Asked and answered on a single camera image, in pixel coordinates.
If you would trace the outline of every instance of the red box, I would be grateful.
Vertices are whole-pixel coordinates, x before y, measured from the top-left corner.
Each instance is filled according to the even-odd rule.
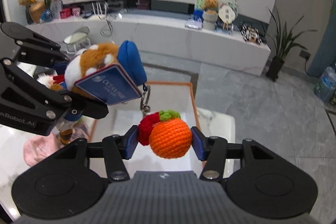
[[[71,8],[65,8],[59,12],[61,14],[61,18],[67,18],[71,16]]]

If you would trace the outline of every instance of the blue tag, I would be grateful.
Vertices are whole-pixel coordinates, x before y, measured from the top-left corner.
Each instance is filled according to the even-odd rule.
[[[141,97],[140,90],[119,64],[112,64],[78,80],[75,86],[107,105]]]

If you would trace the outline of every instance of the metal keyring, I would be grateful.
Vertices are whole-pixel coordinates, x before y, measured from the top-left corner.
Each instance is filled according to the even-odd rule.
[[[141,100],[140,100],[140,110],[142,112],[142,115],[145,117],[148,113],[150,113],[151,108],[148,105],[149,97],[151,95],[151,86],[146,86],[146,89],[144,89]]]

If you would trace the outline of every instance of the orange crochet ball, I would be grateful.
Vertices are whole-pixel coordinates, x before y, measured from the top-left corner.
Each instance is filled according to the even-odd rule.
[[[153,152],[165,159],[175,159],[185,155],[192,143],[192,133],[181,119],[172,119],[154,125],[149,136]]]

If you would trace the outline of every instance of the pink cloth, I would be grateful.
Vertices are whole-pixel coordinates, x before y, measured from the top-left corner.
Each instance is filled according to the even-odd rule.
[[[53,133],[34,136],[25,142],[23,157],[28,166],[34,166],[60,149],[60,142]]]

